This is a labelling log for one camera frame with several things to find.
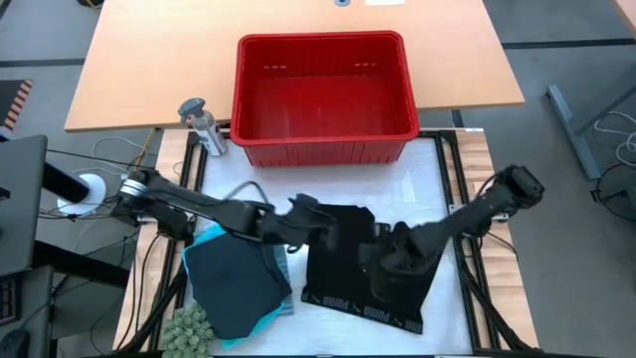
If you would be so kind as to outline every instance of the blue towel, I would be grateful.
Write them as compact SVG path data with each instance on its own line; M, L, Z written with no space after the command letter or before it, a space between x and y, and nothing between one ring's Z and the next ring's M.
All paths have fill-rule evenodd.
M184 249L181 252L181 260L183 261L183 265L186 268L186 273L190 274L190 272L188 271L188 263L186 261L186 254L188 253L188 250L195 247L196 245L200 245L202 243L206 243L208 241L214 240L217 237L225 234L226 231L223 230L223 228L221 228L219 225L214 225L211 228L209 228L207 231L205 231L202 235L200 235L198 238L195 239L195 242L189 246L188 248ZM229 339L229 340L224 340L222 343L222 346L224 349L230 349L234 346L236 346L237 344L243 342L244 340L248 339L249 337L251 337L252 335L260 332L261 330L263 330L282 310L283 306L284 306L284 302L280 303L280 307L274 309L273 311L271 311L270 313L264 315L257 323L256 326L254 327L254 329L251 331L251 333L249 334L249 336L247 338L239 338L239 339Z

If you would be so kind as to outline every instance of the floor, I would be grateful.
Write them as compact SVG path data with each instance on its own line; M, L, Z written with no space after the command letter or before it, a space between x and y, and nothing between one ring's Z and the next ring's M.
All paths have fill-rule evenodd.
M629 38L631 33L609 0L485 0L502 42ZM0 61L83 58L87 52L98 11L76 1L14 0L0 21ZM550 352L608 357L632 356L636 349L636 240L632 223L614 217L591 200L594 183L585 179L556 114L544 94L558 85L573 107L589 100L596 91L636 61L636 47L511 50L507 56L526 97L517 107L462 110L466 126L484 127L496 168L510 163L527 165L547 187L537 209L512 219L511 230L532 316L541 346ZM80 76L80 66L0 68L0 80L32 79L34 87L16 129L17 136L47 133L51 148L90 153L105 136L124 136L143 143L149 130L68 134L66 115ZM621 110L636 115L630 98ZM448 112L423 112L425 126L450 126ZM607 125L628 130L633 126ZM615 161L613 148L624 138L591 133L599 161ZM158 140L150 150L156 153ZM138 150L106 141L99 156L129 161ZM101 166L92 161L61 155L48 159L65 170ZM104 174L110 193L118 178ZM42 207L53 208L54 198L44 194ZM50 221L39 224L49 233L41 240L80 253L117 241L131 229L113 220L85 230L85 223ZM112 253L106 260L117 260ZM113 339L120 292L90 284L81 295L66 299L69 309L60 335L59 356L96 355L86 331L97 325L95 344L106 351ZM72 314L78 299L90 299L92 307Z

